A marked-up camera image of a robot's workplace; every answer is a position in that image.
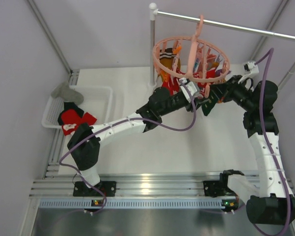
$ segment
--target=white table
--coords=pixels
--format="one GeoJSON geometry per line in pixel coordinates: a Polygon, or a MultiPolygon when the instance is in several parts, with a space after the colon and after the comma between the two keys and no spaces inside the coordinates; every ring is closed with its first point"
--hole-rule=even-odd
{"type": "MultiPolygon", "coordinates": [[[[232,65],[232,74],[241,73],[232,65]]],[[[110,121],[123,118],[143,106],[153,88],[148,87],[149,67],[82,69],[78,85],[110,86],[114,107],[110,121]]],[[[100,174],[190,174],[228,169],[257,170],[255,155],[243,127],[244,110],[234,102],[217,104],[208,117],[197,111],[197,121],[187,132],[157,127],[102,147],[100,174]]],[[[192,121],[185,109],[162,118],[163,124],[184,128],[192,121]]],[[[67,152],[66,144],[63,154],[67,152]]],[[[75,164],[68,156],[64,163],[75,164]]],[[[59,174],[75,171],[60,166],[59,174]]]]}

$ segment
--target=red cloth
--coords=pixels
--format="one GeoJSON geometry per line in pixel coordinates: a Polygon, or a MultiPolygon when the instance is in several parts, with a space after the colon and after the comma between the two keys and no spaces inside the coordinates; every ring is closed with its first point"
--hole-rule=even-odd
{"type": "Polygon", "coordinates": [[[73,131],[76,131],[80,124],[87,123],[88,125],[93,125],[97,121],[90,113],[86,112],[81,118],[77,112],[73,109],[69,109],[66,112],[62,113],[61,119],[63,123],[66,124],[76,124],[73,129],[65,130],[62,126],[62,130],[65,136],[71,134],[73,131]]]}

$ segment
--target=white basket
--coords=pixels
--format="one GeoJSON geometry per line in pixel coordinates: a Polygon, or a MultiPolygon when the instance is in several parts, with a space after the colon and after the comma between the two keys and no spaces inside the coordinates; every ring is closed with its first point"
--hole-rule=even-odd
{"type": "MultiPolygon", "coordinates": [[[[79,107],[85,113],[88,112],[96,117],[96,124],[108,122],[112,106],[113,90],[111,87],[72,85],[70,88],[83,95],[84,101],[79,107]]],[[[64,109],[63,102],[63,99],[60,97],[56,99],[49,97],[41,121],[43,127],[61,129],[61,125],[58,124],[58,117],[64,109]]]]}

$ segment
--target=gray sock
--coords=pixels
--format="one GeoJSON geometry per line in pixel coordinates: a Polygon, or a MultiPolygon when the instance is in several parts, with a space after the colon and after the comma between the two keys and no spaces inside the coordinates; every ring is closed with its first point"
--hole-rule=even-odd
{"type": "Polygon", "coordinates": [[[84,101],[84,97],[79,92],[69,87],[69,82],[65,81],[58,85],[51,93],[52,98],[62,97],[64,101],[74,102],[79,105],[84,101]]]}

